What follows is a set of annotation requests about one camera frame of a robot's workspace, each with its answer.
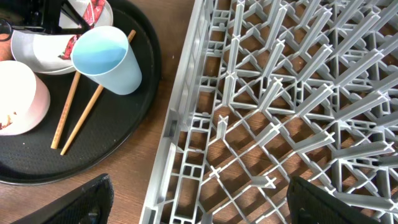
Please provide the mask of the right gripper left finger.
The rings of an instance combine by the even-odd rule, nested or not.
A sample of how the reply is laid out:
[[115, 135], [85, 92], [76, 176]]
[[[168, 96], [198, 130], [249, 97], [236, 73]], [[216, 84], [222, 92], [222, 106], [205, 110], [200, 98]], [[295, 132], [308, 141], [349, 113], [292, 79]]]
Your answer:
[[110, 176], [101, 174], [12, 224], [107, 224], [113, 201]]

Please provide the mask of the food scraps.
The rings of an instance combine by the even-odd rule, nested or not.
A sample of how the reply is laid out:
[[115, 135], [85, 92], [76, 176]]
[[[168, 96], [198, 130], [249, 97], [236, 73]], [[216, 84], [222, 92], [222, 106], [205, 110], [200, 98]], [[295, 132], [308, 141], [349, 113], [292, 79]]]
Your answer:
[[12, 112], [11, 114], [2, 114], [1, 115], [1, 127], [0, 130], [7, 128], [13, 123], [13, 119], [16, 117], [17, 113]]

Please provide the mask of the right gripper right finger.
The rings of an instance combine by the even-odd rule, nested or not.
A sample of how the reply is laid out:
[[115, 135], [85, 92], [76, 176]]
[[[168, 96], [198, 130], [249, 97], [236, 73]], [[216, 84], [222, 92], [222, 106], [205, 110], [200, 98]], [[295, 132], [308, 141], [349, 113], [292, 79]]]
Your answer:
[[292, 177], [287, 191], [292, 224], [378, 224], [307, 180]]

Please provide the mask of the pink bowl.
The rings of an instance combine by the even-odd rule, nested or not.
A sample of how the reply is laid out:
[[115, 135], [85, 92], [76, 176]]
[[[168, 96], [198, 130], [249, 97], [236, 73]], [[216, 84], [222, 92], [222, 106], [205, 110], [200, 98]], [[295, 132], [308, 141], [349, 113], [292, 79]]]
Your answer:
[[49, 89], [26, 64], [1, 62], [1, 115], [17, 113], [13, 123], [1, 130], [1, 136], [30, 131], [44, 119], [49, 107]]

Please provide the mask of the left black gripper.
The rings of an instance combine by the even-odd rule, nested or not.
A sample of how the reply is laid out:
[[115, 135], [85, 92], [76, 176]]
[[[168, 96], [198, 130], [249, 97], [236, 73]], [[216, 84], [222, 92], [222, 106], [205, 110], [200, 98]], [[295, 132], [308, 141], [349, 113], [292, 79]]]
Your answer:
[[[64, 13], [78, 27], [64, 29], [59, 26], [60, 13]], [[84, 34], [91, 26], [68, 0], [1, 0], [1, 33], [26, 30], [44, 34]]]

